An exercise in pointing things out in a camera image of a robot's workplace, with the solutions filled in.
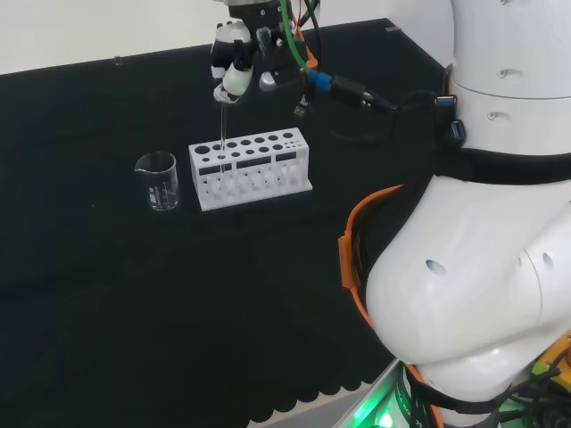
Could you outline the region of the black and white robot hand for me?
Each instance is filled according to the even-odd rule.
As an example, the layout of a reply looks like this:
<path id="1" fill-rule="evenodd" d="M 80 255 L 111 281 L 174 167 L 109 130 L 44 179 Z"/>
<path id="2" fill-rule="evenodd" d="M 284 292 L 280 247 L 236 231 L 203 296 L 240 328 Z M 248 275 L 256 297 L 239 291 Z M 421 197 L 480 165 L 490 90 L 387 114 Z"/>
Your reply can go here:
<path id="1" fill-rule="evenodd" d="M 217 27 L 211 47 L 211 75 L 218 84 L 213 90 L 216 102 L 233 105 L 252 82 L 257 45 L 242 21 L 228 21 Z"/>

